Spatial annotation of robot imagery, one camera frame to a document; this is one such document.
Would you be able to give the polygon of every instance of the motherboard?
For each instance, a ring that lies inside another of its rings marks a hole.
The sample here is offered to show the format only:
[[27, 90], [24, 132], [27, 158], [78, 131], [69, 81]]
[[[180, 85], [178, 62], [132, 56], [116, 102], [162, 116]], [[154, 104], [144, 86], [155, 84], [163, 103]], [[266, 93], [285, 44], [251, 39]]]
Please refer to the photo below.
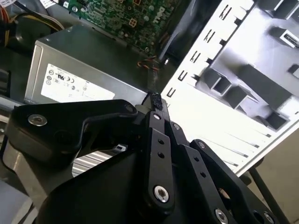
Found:
[[155, 55], [179, 0], [62, 0], [60, 4], [128, 44]]

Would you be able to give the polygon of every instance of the power supply label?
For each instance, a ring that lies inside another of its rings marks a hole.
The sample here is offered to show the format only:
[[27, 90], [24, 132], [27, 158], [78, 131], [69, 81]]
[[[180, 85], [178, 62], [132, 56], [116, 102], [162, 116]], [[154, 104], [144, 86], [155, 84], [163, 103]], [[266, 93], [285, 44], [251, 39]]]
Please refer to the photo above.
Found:
[[0, 6], [7, 7], [13, 4], [16, 0], [0, 0]]
[[48, 64], [41, 94], [60, 103], [110, 100], [115, 94]]

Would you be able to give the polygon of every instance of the gray metal surface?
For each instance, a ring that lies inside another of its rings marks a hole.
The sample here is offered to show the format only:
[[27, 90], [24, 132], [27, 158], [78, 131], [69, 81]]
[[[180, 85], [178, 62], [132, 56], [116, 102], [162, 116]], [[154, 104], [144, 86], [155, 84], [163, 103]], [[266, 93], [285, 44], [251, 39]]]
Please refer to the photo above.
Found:
[[288, 20], [298, 8], [298, 0], [285, 0], [275, 11], [274, 16], [275, 18]]
[[14, 220], [20, 220], [24, 217], [24, 213], [26, 213], [26, 211], [19, 213], [19, 210], [23, 206], [26, 208], [28, 208], [28, 206], [30, 207], [30, 201], [26, 195], [0, 181], [0, 223], [18, 224], [19, 222], [16, 223]]
[[10, 99], [0, 97], [0, 108], [11, 111], [15, 105], [20, 105], [24, 101], [31, 58], [3, 47], [0, 47], [0, 58], [0, 69], [11, 73]]
[[37, 209], [52, 190], [72, 178], [71, 166], [59, 172], [41, 167], [39, 163], [14, 149], [9, 142], [3, 154], [3, 162], [18, 175]]
[[289, 91], [251, 65], [242, 67], [237, 76], [274, 110], [292, 96]]
[[[252, 64], [291, 94], [299, 96], [299, 79], [288, 72], [293, 64], [298, 64], [299, 51], [282, 45], [271, 36], [270, 31], [274, 27], [288, 29], [299, 36], [299, 26], [294, 19], [274, 19], [255, 6], [212, 63], [211, 68], [226, 76], [233, 86], [241, 85], [250, 90], [250, 87], [238, 79], [236, 74], [244, 65]], [[203, 82], [197, 85], [197, 89], [228, 105]], [[252, 95], [259, 104], [251, 117], [268, 117], [271, 114], [268, 104], [254, 92]]]
[[[41, 95], [48, 64], [53, 64], [115, 94], [133, 105], [140, 104], [147, 94], [147, 71], [137, 67], [142, 57], [82, 25], [52, 34], [36, 42], [28, 79], [25, 101], [52, 103]], [[161, 71], [156, 90], [162, 91], [175, 68], [170, 65]]]
[[225, 99], [234, 109], [237, 109], [239, 106], [242, 106], [242, 103], [247, 99], [257, 102], [257, 100], [251, 95], [251, 93], [248, 90], [240, 86], [236, 86], [230, 89], [225, 95]]

